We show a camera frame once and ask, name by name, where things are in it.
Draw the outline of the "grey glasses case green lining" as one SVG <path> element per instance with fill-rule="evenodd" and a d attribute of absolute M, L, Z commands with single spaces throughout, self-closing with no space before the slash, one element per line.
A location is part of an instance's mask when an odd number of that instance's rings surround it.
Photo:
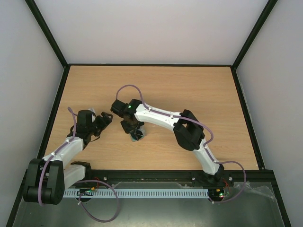
<path fill-rule="evenodd" d="M 130 133 L 130 137 L 132 141 L 139 141 L 146 136 L 145 127 L 141 126 L 140 128 L 135 129 Z"/>

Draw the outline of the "dark round sunglasses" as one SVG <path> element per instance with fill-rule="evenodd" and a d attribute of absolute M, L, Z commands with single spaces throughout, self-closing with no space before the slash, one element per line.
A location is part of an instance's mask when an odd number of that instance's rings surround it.
<path fill-rule="evenodd" d="M 135 129 L 133 132 L 130 133 L 130 135 L 133 141 L 139 141 L 144 137 L 144 134 L 141 129 Z"/>

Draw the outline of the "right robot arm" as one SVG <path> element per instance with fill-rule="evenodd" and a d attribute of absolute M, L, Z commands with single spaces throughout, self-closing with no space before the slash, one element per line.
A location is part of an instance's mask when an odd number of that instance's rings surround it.
<path fill-rule="evenodd" d="M 217 185 L 223 180 L 224 167 L 207 145 L 204 134 L 206 127 L 198 122 L 191 111 L 169 112 L 148 106 L 137 99 L 132 99 L 130 103 L 117 99 L 110 110 L 123 119 L 121 126 L 133 141 L 139 141 L 145 136 L 146 122 L 172 131 L 178 145 L 196 156 L 203 168 L 205 181 Z"/>

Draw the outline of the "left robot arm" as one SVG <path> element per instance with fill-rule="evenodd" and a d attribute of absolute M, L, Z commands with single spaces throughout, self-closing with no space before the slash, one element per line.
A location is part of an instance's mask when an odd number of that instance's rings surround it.
<path fill-rule="evenodd" d="M 90 163 L 71 162 L 112 122 L 113 115 L 94 109 L 72 113 L 73 125 L 64 142 L 49 155 L 29 162 L 25 179 L 23 199 L 26 202 L 57 205 L 66 189 L 83 180 L 91 171 Z"/>

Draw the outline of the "left controller board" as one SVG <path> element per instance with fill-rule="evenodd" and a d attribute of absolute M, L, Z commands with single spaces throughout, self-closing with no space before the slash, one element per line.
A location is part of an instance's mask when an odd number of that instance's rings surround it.
<path fill-rule="evenodd" d="M 98 191 L 98 187 L 83 188 L 83 189 L 79 189 L 76 192 L 76 196 L 80 196 L 81 194 L 84 196 L 93 196 L 97 193 L 97 191 Z"/>

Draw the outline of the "controller board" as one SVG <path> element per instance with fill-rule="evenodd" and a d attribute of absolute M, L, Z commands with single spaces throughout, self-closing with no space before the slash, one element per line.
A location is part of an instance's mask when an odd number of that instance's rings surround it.
<path fill-rule="evenodd" d="M 80 196 L 81 194 L 84 196 L 93 196 L 97 193 L 97 191 L 98 191 L 98 187 L 83 188 L 83 189 L 79 189 L 76 192 L 76 196 Z"/>
<path fill-rule="evenodd" d="M 223 188 L 217 188 L 217 189 L 209 189 L 208 195 L 209 197 L 215 197 L 215 198 L 224 198 L 229 197 L 231 194 L 230 187 L 223 187 Z"/>

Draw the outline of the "right controller board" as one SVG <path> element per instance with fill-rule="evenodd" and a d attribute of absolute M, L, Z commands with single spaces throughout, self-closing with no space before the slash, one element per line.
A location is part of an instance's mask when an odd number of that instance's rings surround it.
<path fill-rule="evenodd" d="M 217 189 L 209 189 L 208 195 L 209 197 L 215 197 L 215 198 L 224 198 L 229 197 L 231 194 L 230 187 L 223 187 L 223 188 L 217 188 Z"/>

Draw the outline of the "black aluminium frame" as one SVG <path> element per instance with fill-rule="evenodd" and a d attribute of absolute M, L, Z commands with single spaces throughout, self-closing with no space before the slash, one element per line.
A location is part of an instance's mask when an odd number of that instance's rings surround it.
<path fill-rule="evenodd" d="M 244 56 L 251 47 L 253 41 L 257 37 L 259 31 L 263 27 L 270 13 L 274 9 L 277 1 L 269 0 L 265 7 L 263 8 L 260 16 L 258 17 L 252 31 L 250 32 L 247 40 L 245 41 L 243 47 L 240 50 L 236 60 L 232 65 L 214 65 L 214 64 L 68 64 L 63 57 L 63 54 L 53 37 L 40 9 L 33 0 L 26 1 L 31 14 L 34 16 L 35 20 L 42 29 L 45 37 L 47 38 L 49 44 L 53 48 L 56 56 L 59 58 L 60 63 L 62 63 L 64 71 L 61 77 L 61 81 L 56 93 L 56 97 L 52 106 L 50 117 L 43 135 L 43 139 L 40 148 L 37 152 L 37 158 L 41 159 L 46 153 L 47 146 L 50 144 L 50 137 L 52 134 L 53 126 L 55 123 L 58 110 L 60 108 L 61 99 L 63 97 L 64 91 L 66 90 L 67 81 L 71 78 L 71 68 L 75 69 L 116 69 L 116 70 L 129 70 L 131 72 L 139 73 L 141 72 L 141 77 L 144 79 L 150 78 L 160 78 L 161 76 L 168 76 L 174 72 L 182 73 L 189 72 L 193 74 L 194 72 L 205 72 L 207 68 L 211 70 L 218 69 L 222 72 L 229 72 L 230 79 L 234 82 L 234 90 L 237 94 L 239 106 L 238 109 L 242 111 L 242 120 L 247 128 L 247 136 L 250 138 L 251 150 L 254 153 L 257 169 L 246 170 L 245 172 L 241 170 L 225 170 L 222 173 L 222 180 L 219 182 L 219 186 L 222 186 L 224 182 L 234 184 L 237 182 L 243 182 L 247 180 L 250 183 L 260 183 L 265 185 L 267 183 L 271 184 L 271 192 L 276 199 L 276 208 L 271 211 L 271 215 L 277 219 L 278 222 L 282 223 L 282 226 L 289 227 L 291 225 L 286 208 L 280 193 L 275 174 L 272 170 L 266 169 L 264 160 L 257 142 L 257 137 L 253 129 L 251 117 L 249 116 L 248 106 L 245 101 L 244 92 L 241 88 L 239 77 L 237 75 L 237 68 L 244 59 Z M 215 185 L 208 182 L 206 174 L 202 170 L 105 170 L 105 169 L 90 169 L 88 170 L 87 177 L 96 176 L 105 178 L 106 182 L 109 183 L 168 183 L 175 184 L 181 187 L 201 187 L 209 190 L 214 190 Z"/>

